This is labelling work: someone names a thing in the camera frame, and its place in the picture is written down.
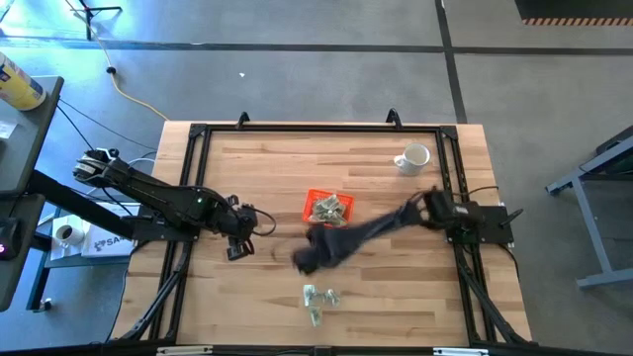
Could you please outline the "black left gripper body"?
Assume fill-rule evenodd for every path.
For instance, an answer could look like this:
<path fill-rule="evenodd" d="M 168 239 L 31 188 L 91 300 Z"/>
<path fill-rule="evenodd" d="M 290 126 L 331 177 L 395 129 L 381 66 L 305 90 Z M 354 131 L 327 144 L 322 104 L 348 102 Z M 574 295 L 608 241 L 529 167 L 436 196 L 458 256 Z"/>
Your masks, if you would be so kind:
<path fill-rule="evenodd" d="M 239 240 L 247 240 L 258 226 L 256 210 L 252 205 L 243 204 L 237 210 L 230 208 L 221 213 L 217 228 L 221 235 Z"/>

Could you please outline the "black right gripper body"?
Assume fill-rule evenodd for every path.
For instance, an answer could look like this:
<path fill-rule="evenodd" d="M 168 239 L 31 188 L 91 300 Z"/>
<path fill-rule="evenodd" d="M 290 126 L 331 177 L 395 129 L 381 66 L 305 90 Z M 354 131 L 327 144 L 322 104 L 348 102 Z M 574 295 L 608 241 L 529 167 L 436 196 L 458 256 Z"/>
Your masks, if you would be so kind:
<path fill-rule="evenodd" d="M 334 268 L 345 258 L 343 229 L 315 224 L 308 229 L 306 238 L 309 244 L 292 253 L 293 265 L 301 274 Z"/>

